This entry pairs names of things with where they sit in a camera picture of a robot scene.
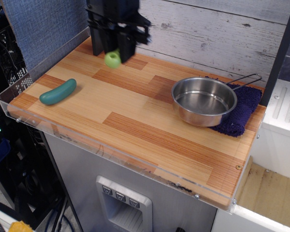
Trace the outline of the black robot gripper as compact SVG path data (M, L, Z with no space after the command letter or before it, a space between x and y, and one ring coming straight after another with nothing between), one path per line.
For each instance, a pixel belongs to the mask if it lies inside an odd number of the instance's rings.
M135 54L136 43L150 42L151 22L140 15L138 0L88 0L89 26L98 25L105 53L119 48L121 63Z

